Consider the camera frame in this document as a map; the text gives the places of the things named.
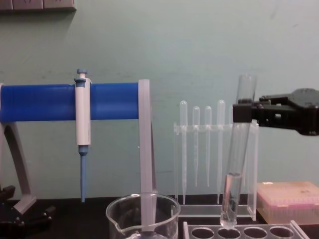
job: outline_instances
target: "pipette stand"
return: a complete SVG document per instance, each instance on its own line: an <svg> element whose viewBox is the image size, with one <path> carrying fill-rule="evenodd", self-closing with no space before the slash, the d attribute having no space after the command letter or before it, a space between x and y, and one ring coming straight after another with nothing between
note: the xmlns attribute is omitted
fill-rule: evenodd
<svg viewBox="0 0 319 239"><path fill-rule="evenodd" d="M75 120L75 87L74 85L0 85L0 87L0 96L2 100L4 99L0 104L0 130L2 131L0 133L0 163L2 145L6 138L22 192L22 198L14 208L22 217L35 203L36 197L31 190L16 122ZM91 84L90 95L91 120L139 120L141 192L156 193L150 81ZM0 201L11 198L14 189L13 186L6 187L2 191L0 188ZM142 204L142 224L151 225L155 222L156 201L142 197ZM40 220L48 220L43 228L50 225L53 211L54 208L47 209L40 218ZM24 226L24 221L19 221L16 225Z"/></svg>
<svg viewBox="0 0 319 239"><path fill-rule="evenodd" d="M181 106L187 106L185 101L182 101ZM220 195L222 193L224 178L226 174L225 167L227 166L230 136L232 129L232 109L229 106L229 119L225 123L225 103L219 101L217 103L217 113L212 114L213 118L217 118L217 124L212 124L211 107L206 107L205 120L202 120L204 115L201 115L201 121L204 124L199 125L185 125L185 120L180 119L184 125L174 124L174 191L175 199L182 194L182 178L183 174L186 175L186 200L179 201L181 204L180 218L219 218L221 212L221 200L219 202L211 202L210 204L200 205L187 204L188 198L192 195ZM199 114L199 107L194 107L193 114ZM191 119L190 114L185 116L185 113L180 117L188 117ZM239 205L238 217L249 217L254 221L256 220L256 207L257 207L257 163L258 163L258 138L259 126L253 121L250 126L247 150L246 150L246 164L245 174L243 177L242 191L247 193L247 204ZM182 144L187 145L187 150L182 150ZM209 155L210 164L207 165L207 155ZM198 158L198 173L194 172L194 158Z"/></svg>

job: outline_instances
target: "dropper rack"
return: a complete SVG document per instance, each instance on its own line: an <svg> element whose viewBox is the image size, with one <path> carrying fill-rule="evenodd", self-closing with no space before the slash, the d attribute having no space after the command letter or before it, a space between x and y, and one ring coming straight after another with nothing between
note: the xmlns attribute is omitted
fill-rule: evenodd
<svg viewBox="0 0 319 239"><path fill-rule="evenodd" d="M226 103L223 100L217 102L215 114L211 106L188 109L186 101L181 101L179 108L179 124L174 123L173 129L175 199L178 200L178 196L183 194L180 217L220 217L221 205L218 204L221 202L220 194L226 174L233 122L232 107L229 106L228 123L225 123ZM192 119L192 124L188 124L188 119ZM256 219L257 204L258 137L259 127L253 121L242 182L242 191L247 193L248 199L247 204L239 206L238 212L239 217L251 217L253 220ZM217 194L217 204L188 205L187 195L196 194Z"/></svg>

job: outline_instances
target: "white stand post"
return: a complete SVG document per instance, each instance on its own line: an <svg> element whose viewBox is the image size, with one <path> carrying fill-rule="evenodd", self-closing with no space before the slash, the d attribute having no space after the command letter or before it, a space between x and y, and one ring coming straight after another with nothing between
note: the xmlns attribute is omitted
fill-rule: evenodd
<svg viewBox="0 0 319 239"><path fill-rule="evenodd" d="M156 193L150 81L139 80L141 193ZM142 226L155 223L156 197L141 196Z"/></svg>

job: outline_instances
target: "plastic transfer pipette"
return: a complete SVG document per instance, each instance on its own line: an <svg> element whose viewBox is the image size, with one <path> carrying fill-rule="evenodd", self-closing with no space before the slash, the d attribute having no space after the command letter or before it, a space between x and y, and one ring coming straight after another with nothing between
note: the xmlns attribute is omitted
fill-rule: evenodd
<svg viewBox="0 0 319 239"><path fill-rule="evenodd" d="M228 123L233 124L233 106L229 107Z"/></svg>
<svg viewBox="0 0 319 239"><path fill-rule="evenodd" d="M185 204L186 187L187 187L187 102L182 101L179 105L179 120L181 126L181 157L182 157L182 190L183 204Z"/></svg>
<svg viewBox="0 0 319 239"><path fill-rule="evenodd" d="M224 124L225 124L225 102L223 100L220 100L217 104L217 125L218 125L217 203L219 203L222 168L223 168L223 126Z"/></svg>
<svg viewBox="0 0 319 239"><path fill-rule="evenodd" d="M205 108L205 125L206 125L206 175L207 186L209 187L209 169L210 169L210 126L212 124L212 111L210 106Z"/></svg>
<svg viewBox="0 0 319 239"><path fill-rule="evenodd" d="M198 106L193 108L193 127L194 127L194 171L195 171L195 187L197 187L198 175L198 131L200 124L200 109Z"/></svg>

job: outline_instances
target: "pipette tip box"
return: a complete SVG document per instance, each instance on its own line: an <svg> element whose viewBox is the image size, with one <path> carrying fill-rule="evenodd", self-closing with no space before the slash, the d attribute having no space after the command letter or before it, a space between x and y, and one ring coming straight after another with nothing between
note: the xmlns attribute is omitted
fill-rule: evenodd
<svg viewBox="0 0 319 239"><path fill-rule="evenodd" d="M257 210L269 224L319 224L319 187L311 182L258 183Z"/></svg>

